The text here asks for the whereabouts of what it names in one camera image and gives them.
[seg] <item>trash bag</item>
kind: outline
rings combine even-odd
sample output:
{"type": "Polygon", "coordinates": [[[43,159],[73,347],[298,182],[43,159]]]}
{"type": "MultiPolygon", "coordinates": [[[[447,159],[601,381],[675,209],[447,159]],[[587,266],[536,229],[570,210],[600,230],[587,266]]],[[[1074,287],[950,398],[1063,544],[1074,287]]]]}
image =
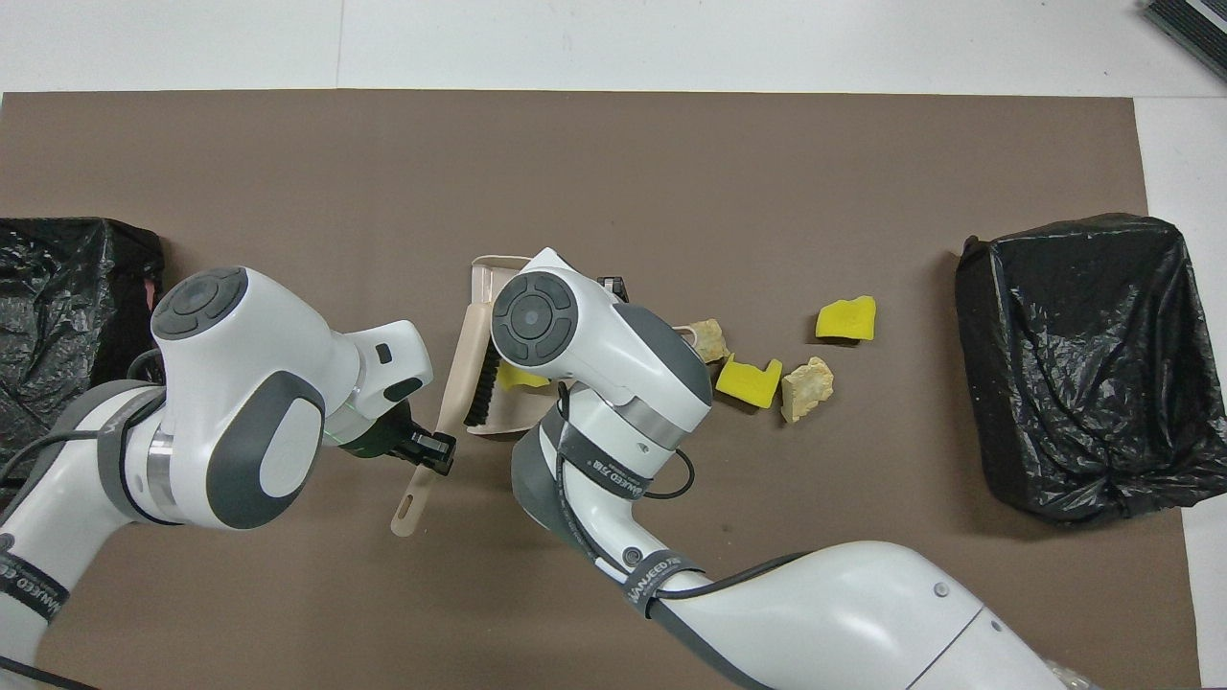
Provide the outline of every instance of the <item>trash bag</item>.
{"type": "MultiPolygon", "coordinates": [[[[153,347],[162,246],[107,219],[0,219],[0,464],[153,347]]],[[[0,486],[0,510],[34,464],[0,486]]]]}
{"type": "Polygon", "coordinates": [[[1227,422],[1180,232],[1109,214],[967,241],[958,329],[989,489],[1088,524],[1227,491],[1227,422]]]}

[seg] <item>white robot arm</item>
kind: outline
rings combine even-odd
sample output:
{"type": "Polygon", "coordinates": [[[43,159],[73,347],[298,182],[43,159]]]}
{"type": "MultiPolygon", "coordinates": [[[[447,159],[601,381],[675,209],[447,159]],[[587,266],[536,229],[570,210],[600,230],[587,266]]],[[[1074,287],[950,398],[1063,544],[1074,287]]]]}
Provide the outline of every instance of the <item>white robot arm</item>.
{"type": "MultiPolygon", "coordinates": [[[[405,401],[433,378],[407,320],[335,333],[281,285],[232,266],[175,286],[151,325],[166,388],[119,381],[75,400],[0,517],[9,667],[33,663],[47,625],[125,524],[260,527],[298,496],[320,443],[450,468],[455,440],[415,425],[405,401]]],[[[0,670],[0,688],[17,683],[0,670]]]]}
{"type": "Polygon", "coordinates": [[[494,302],[499,354],[574,378],[513,452],[515,497],[663,625],[747,689],[1060,690],[999,618],[920,555],[860,541],[712,582],[643,529],[634,501],[712,405],[703,362],[652,312],[553,250],[494,302]]]}

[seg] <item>beige rock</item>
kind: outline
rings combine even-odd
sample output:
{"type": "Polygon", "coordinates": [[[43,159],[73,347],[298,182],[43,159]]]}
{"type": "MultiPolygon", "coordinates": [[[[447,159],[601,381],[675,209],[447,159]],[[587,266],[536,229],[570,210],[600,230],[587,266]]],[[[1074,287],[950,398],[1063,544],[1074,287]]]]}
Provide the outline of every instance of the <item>beige rock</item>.
{"type": "Polygon", "coordinates": [[[729,347],[724,343],[724,331],[715,319],[707,319],[687,324],[683,327],[693,334],[694,341],[691,345],[704,362],[714,362],[729,356],[729,347]]]}
{"type": "Polygon", "coordinates": [[[810,410],[818,406],[834,393],[836,376],[831,373],[820,357],[810,357],[791,373],[780,379],[780,389],[784,404],[779,411],[789,424],[810,414],[810,410]]]}

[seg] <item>brown board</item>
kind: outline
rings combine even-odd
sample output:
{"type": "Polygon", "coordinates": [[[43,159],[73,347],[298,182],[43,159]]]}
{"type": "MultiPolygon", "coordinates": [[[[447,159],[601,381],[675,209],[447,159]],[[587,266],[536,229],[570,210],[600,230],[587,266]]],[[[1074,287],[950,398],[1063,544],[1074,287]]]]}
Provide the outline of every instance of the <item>brown board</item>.
{"type": "MultiPolygon", "coordinates": [[[[694,489],[639,519],[714,577],[897,541],[1104,686],[1191,686],[1179,513],[1056,529],[979,469],[955,253],[1104,211],[1146,211],[1123,99],[10,93],[0,113],[0,215],[150,228],[172,281],[250,265],[337,330],[409,318],[440,376],[469,262],[544,246],[671,323],[718,318],[739,361],[820,355],[828,403],[784,426],[718,397],[683,444],[694,489]],[[858,295],[877,339],[817,344],[817,309],[858,295]]],[[[412,398],[420,421],[442,389],[412,398]]],[[[464,440],[409,539],[388,522],[412,468],[334,449],[266,528],[125,528],[40,662],[131,689],[726,686],[523,514],[509,453],[464,440]]]]}

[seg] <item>yellow sponge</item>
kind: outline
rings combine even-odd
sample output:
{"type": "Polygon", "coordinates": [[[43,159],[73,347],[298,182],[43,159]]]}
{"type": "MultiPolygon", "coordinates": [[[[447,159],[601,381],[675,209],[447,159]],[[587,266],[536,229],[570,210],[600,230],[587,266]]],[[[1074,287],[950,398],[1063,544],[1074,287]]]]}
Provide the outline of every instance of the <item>yellow sponge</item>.
{"type": "Polygon", "coordinates": [[[875,316],[877,316],[877,302],[867,295],[850,301],[839,300],[822,307],[822,311],[818,312],[818,323],[814,329],[814,335],[872,340],[875,316]]]}
{"type": "Polygon", "coordinates": [[[729,361],[720,370],[720,377],[715,379],[715,389],[764,410],[771,408],[775,388],[779,386],[779,376],[784,372],[784,365],[779,360],[772,360],[767,365],[767,371],[758,371],[753,365],[733,361],[733,357],[729,355],[729,361]]]}
{"type": "Polygon", "coordinates": [[[498,373],[494,374],[494,381],[503,390],[510,390],[517,386],[528,386],[529,388],[541,388],[542,386],[548,386],[550,379],[544,376],[537,376],[535,373],[529,373],[519,367],[513,366],[507,360],[498,361],[498,373]]]}

